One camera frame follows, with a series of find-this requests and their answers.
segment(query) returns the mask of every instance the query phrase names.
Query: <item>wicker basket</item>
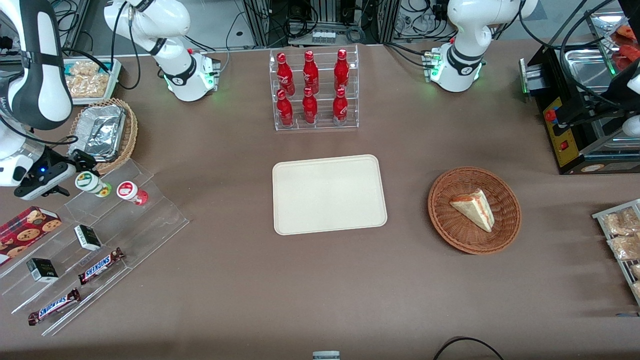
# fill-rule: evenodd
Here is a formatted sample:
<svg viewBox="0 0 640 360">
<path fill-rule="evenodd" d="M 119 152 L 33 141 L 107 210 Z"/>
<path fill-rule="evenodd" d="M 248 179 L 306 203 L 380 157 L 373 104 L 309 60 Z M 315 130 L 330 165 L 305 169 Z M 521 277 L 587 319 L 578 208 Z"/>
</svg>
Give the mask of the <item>wicker basket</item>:
<svg viewBox="0 0 640 360">
<path fill-rule="evenodd" d="M 99 102 L 95 102 L 93 104 L 88 105 L 88 107 L 92 106 L 107 106 L 107 105 L 118 105 L 127 110 L 127 117 L 124 122 L 124 129 L 122 130 L 122 139 L 120 141 L 120 148 L 118 149 L 118 158 L 111 163 L 98 163 L 96 169 L 102 174 L 106 174 L 111 170 L 119 168 L 122 164 L 125 163 L 133 153 L 133 149 L 136 146 L 136 136 L 138 135 L 138 120 L 136 120 L 136 114 L 131 111 L 129 105 L 120 100 L 120 99 L 108 99 Z M 76 126 L 78 125 L 78 119 L 80 119 L 80 115 L 82 112 L 80 111 L 74 120 L 74 123 L 71 125 L 70 135 L 73 135 L 76 131 Z"/>
<path fill-rule="evenodd" d="M 495 224 L 487 233 L 449 204 L 451 198 L 482 189 Z M 448 243 L 470 254 L 504 250 L 518 235 L 522 214 L 509 186 L 495 174 L 477 167 L 459 167 L 440 175 L 429 191 L 431 222 Z"/>
</svg>

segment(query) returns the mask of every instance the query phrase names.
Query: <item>yellow panel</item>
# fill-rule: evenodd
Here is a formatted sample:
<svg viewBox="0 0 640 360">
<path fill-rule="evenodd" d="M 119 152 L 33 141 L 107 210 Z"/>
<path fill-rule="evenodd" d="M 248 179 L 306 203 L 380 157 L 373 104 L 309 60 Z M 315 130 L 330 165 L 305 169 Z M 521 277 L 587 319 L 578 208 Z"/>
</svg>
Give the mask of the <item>yellow panel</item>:
<svg viewBox="0 0 640 360">
<path fill-rule="evenodd" d="M 552 110 L 555 107 L 562 106 L 562 102 L 560 98 L 557 98 L 554 102 L 549 105 L 545 111 L 542 113 L 543 116 L 548 110 Z M 551 144 L 553 144 L 554 153 L 556 154 L 556 159 L 558 160 L 558 164 L 561 167 L 569 164 L 573 159 L 577 158 L 579 155 L 578 146 L 575 144 L 575 139 L 573 138 L 573 133 L 571 129 L 565 131 L 562 135 L 556 136 L 554 135 L 554 123 L 545 121 L 549 133 L 549 138 L 551 139 Z M 560 144 L 563 142 L 567 142 L 568 147 L 565 150 L 561 150 Z"/>
</svg>

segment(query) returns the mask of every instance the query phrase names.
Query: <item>red bottle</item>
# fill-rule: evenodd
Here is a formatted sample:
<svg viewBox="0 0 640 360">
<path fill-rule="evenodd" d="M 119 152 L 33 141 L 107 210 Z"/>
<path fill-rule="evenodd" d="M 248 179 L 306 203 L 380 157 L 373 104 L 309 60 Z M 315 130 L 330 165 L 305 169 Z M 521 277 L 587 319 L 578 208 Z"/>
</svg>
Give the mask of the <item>red bottle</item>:
<svg viewBox="0 0 640 360">
<path fill-rule="evenodd" d="M 333 123 L 336 126 L 343 126 L 347 122 L 347 99 L 344 98 L 344 88 L 339 88 L 333 100 Z"/>
<path fill-rule="evenodd" d="M 305 51 L 305 67 L 302 69 L 305 76 L 305 86 L 311 87 L 314 94 L 320 91 L 320 79 L 318 76 L 318 65 L 314 61 L 314 52 Z"/>
<path fill-rule="evenodd" d="M 296 87 L 293 85 L 293 71 L 287 63 L 287 57 L 284 53 L 278 53 L 276 55 L 278 60 L 278 82 L 280 88 L 287 92 L 288 96 L 293 96 L 296 93 Z"/>
<path fill-rule="evenodd" d="M 311 86 L 305 87 L 305 98 L 302 99 L 302 107 L 305 109 L 305 121 L 313 125 L 318 119 L 318 101 L 314 97 Z"/>
<path fill-rule="evenodd" d="M 338 61 L 333 68 L 333 76 L 335 81 L 333 87 L 336 91 L 343 86 L 347 88 L 349 85 L 349 64 L 347 63 L 347 51 L 345 49 L 338 50 Z"/>
<path fill-rule="evenodd" d="M 284 127 L 292 127 L 293 126 L 293 108 L 291 107 L 291 102 L 287 99 L 287 94 L 282 89 L 278 89 L 278 102 L 276 103 L 276 107 L 278 108 L 278 115 L 280 116 L 280 121 L 282 126 Z"/>
</svg>

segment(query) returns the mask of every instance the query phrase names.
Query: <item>clear acrylic bottle rack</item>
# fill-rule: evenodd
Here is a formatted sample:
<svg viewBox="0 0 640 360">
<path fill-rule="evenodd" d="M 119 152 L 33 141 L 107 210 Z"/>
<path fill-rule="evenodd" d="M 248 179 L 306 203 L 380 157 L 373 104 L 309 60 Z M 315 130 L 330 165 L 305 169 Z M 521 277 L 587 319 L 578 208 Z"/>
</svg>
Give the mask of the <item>clear acrylic bottle rack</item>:
<svg viewBox="0 0 640 360">
<path fill-rule="evenodd" d="M 63 224 L 53 234 L 39 240 L 0 268 L 3 301 L 12 314 L 24 319 L 24 326 L 29 326 L 27 319 L 30 313 L 77 288 L 82 298 L 80 303 L 69 305 L 32 326 L 42 336 L 56 334 L 189 223 L 175 204 L 164 197 L 151 177 L 152 174 L 135 161 L 128 160 L 120 168 L 101 177 L 112 185 L 111 194 L 99 198 L 81 192 L 56 210 Z M 149 194 L 143 206 L 121 200 L 116 195 L 116 187 L 125 180 L 133 181 Z M 74 232 L 78 224 L 93 228 L 102 243 L 98 251 L 80 246 Z M 125 257 L 81 286 L 78 275 L 117 247 Z M 58 280 L 50 284 L 34 281 L 26 264 L 31 258 L 51 260 Z"/>
<path fill-rule="evenodd" d="M 336 126 L 333 123 L 333 100 L 335 99 L 335 89 L 333 87 L 333 68 L 338 59 L 338 50 L 345 49 L 347 51 L 347 62 L 349 63 L 349 86 L 346 88 L 346 99 L 349 103 L 347 108 L 347 121 L 343 126 Z M 269 78 L 271 79 L 271 100 L 273 102 L 273 119 L 276 130 L 315 130 L 315 129 L 343 129 L 353 128 L 360 125 L 360 111 L 358 108 L 358 100 L 360 97 L 358 67 L 358 47 L 351 46 L 331 46 L 331 47 L 313 47 L 314 59 L 318 65 L 320 77 L 320 91 L 315 95 L 318 102 L 318 120 L 315 124 L 308 124 L 303 117 L 302 99 L 304 98 L 305 80 L 303 78 L 302 69 L 305 66 L 305 50 L 308 49 L 280 49 L 272 50 L 269 54 Z M 284 127 L 278 116 L 278 108 L 276 103 L 278 98 L 276 92 L 280 88 L 278 82 L 278 62 L 276 55 L 285 53 L 287 55 L 287 63 L 293 71 L 293 83 L 296 86 L 296 93 L 289 97 L 293 107 L 292 127 Z"/>
</svg>

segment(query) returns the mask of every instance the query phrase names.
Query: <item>robotic arm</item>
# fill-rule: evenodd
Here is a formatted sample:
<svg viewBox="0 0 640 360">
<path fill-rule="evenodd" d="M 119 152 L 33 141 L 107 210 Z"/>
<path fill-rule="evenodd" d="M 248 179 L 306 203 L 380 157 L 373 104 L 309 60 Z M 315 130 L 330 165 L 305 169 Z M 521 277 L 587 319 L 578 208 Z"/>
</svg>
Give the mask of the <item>robotic arm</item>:
<svg viewBox="0 0 640 360">
<path fill-rule="evenodd" d="M 195 101 L 218 89 L 220 63 L 192 54 L 178 38 L 189 32 L 191 24 L 183 4 L 176 0 L 115 0 L 104 7 L 104 19 L 112 30 L 117 20 L 116 33 L 132 39 L 156 59 L 169 90 L 178 99 Z"/>
<path fill-rule="evenodd" d="M 68 160 L 24 127 L 54 129 L 71 114 L 56 16 L 47 0 L 0 0 L 0 11 L 18 30 L 24 68 L 0 78 L 0 186 L 18 186 L 14 194 L 25 200 L 68 195 L 58 184 L 95 162 L 81 154 Z"/>
<path fill-rule="evenodd" d="M 531 15 L 538 0 L 522 0 L 522 17 Z M 511 21 L 521 0 L 450 0 L 449 20 L 458 28 L 453 44 L 433 48 L 429 78 L 450 92 L 462 92 L 477 79 L 482 58 L 492 41 L 488 25 Z"/>
</svg>

